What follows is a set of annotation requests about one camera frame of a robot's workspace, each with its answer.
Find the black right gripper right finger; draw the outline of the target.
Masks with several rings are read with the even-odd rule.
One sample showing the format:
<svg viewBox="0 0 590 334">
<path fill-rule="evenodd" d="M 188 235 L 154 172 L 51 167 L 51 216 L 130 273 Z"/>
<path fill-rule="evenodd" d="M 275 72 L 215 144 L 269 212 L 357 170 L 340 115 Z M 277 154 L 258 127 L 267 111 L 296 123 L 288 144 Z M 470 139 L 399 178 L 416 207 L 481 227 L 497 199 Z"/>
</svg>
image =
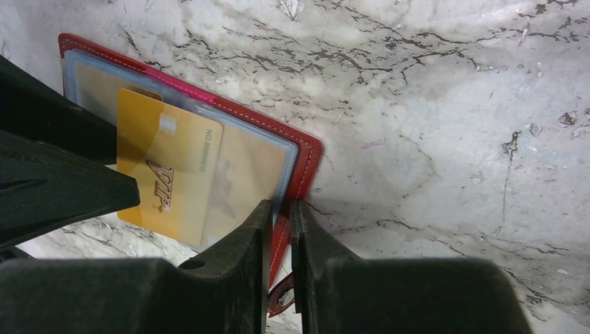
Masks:
<svg viewBox="0 0 590 334">
<path fill-rule="evenodd" d="M 366 260 L 291 203 L 292 273 L 304 333 L 530 333 L 516 294 L 487 260 Z"/>
</svg>

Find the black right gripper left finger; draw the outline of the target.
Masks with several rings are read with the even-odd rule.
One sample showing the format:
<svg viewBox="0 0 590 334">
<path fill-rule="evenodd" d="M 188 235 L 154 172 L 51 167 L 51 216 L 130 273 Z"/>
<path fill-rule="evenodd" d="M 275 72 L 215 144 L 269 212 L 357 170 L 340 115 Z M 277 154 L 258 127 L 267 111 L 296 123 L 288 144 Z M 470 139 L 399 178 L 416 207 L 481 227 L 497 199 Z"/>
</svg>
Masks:
<svg viewBox="0 0 590 334">
<path fill-rule="evenodd" d="M 161 258 L 11 260 L 2 333 L 263 333 L 272 205 L 174 266 Z"/>
</svg>

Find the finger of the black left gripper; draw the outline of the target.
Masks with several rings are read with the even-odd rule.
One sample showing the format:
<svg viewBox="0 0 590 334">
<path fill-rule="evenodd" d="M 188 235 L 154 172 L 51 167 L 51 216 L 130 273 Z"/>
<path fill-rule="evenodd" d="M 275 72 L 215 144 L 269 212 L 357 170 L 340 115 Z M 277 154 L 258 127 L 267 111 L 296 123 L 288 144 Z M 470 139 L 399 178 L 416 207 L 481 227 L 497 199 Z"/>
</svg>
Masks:
<svg viewBox="0 0 590 334">
<path fill-rule="evenodd" d="M 134 178 L 1 132 L 1 248 L 139 202 Z"/>
<path fill-rule="evenodd" d="M 1 57 L 1 130 L 102 165 L 116 160 L 116 128 Z"/>
</svg>

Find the red leather card holder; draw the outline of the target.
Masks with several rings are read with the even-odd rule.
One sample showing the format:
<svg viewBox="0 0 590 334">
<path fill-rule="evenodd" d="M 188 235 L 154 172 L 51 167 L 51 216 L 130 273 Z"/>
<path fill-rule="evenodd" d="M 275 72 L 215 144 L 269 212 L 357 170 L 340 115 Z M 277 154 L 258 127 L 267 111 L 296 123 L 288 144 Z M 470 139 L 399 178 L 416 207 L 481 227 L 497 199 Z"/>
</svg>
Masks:
<svg viewBox="0 0 590 334">
<path fill-rule="evenodd" d="M 65 96 L 115 125 L 107 164 L 133 177 L 140 204 L 119 219 L 203 251 L 261 200 L 272 202 L 268 313 L 294 303 L 276 275 L 323 145 L 309 134 L 71 33 L 58 37 Z"/>
</svg>

